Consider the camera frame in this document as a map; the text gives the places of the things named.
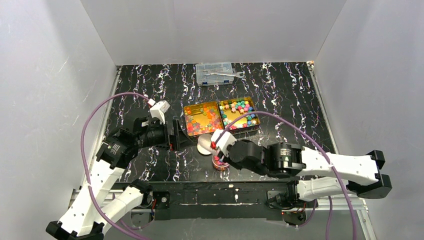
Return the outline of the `tin of orange gummy candies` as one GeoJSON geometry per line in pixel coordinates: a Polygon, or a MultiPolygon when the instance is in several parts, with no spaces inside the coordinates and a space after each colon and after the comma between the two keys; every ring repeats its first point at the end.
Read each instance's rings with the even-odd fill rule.
{"type": "Polygon", "coordinates": [[[220,109],[214,101],[184,106],[183,113],[187,135],[191,138],[224,129],[220,109]]]}

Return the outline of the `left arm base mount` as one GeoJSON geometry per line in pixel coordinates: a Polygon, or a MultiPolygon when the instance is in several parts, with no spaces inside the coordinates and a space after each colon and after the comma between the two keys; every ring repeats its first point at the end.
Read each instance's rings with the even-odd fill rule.
{"type": "Polygon", "coordinates": [[[132,209],[147,209],[153,210],[165,210],[171,206],[171,193],[169,191],[151,191],[147,193],[129,193],[128,196],[124,197],[125,201],[128,201],[128,208],[132,209]]]}

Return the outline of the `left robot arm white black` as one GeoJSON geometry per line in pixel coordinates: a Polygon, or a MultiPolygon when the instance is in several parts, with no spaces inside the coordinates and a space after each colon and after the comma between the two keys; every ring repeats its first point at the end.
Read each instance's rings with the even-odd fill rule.
{"type": "Polygon", "coordinates": [[[104,239],[112,225],[140,206],[151,194],[151,185],[135,180],[117,198],[100,207],[139,150],[160,147],[181,151],[194,145],[177,119],[173,119],[172,126],[173,131],[168,132],[167,125],[158,118],[144,116],[136,117],[111,131],[96,154],[88,182],[67,212],[47,225],[46,232],[57,240],[104,239]]]}

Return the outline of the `translucent plastic scoop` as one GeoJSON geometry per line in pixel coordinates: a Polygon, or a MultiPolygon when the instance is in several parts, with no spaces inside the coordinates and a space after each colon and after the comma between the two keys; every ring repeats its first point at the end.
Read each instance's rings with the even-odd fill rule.
{"type": "Polygon", "coordinates": [[[204,147],[205,149],[208,148],[208,149],[210,149],[210,152],[212,154],[215,154],[216,150],[211,148],[211,143],[212,143],[211,138],[212,138],[212,135],[210,133],[202,134],[197,139],[197,145],[200,145],[200,146],[204,147]]]}

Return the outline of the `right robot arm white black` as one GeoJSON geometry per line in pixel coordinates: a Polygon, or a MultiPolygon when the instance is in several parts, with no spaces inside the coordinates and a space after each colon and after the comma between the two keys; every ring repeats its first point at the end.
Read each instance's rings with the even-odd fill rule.
{"type": "Polygon", "coordinates": [[[379,150],[349,156],[322,153],[298,144],[260,146],[249,140],[236,140],[221,151],[225,163],[261,176],[276,179],[317,176],[295,181],[288,187],[286,201],[311,202],[343,193],[363,199],[383,199],[393,188],[390,176],[381,173],[385,159],[379,150]]]}

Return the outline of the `tin of multicolour star candies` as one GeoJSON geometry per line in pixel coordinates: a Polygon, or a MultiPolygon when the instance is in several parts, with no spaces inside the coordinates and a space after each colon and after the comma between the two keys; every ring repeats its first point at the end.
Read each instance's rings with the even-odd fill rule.
{"type": "Polygon", "coordinates": [[[221,100],[217,103],[220,110],[223,126],[226,127],[238,117],[246,114],[243,118],[236,121],[229,132],[236,135],[248,132],[254,132],[259,129],[260,119],[256,111],[255,103],[250,96],[221,100]]]}

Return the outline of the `cream round jar lid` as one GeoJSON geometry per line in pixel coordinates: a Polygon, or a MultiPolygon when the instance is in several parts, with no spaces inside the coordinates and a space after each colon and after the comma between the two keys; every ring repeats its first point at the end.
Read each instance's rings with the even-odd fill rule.
{"type": "Polygon", "coordinates": [[[202,147],[202,146],[200,146],[200,145],[197,145],[197,147],[196,147],[196,148],[197,148],[197,151],[198,151],[201,155],[209,156],[209,155],[211,155],[211,154],[212,154],[209,148],[204,148],[204,147],[202,147]]]}

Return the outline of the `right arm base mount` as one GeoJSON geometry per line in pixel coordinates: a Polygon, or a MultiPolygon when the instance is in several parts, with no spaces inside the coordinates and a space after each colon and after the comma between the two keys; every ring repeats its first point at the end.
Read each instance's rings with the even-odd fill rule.
{"type": "Polygon", "coordinates": [[[300,228],[306,225],[319,206],[318,201],[305,201],[298,198],[293,190],[267,192],[267,200],[264,203],[269,209],[278,210],[286,225],[300,228]]]}

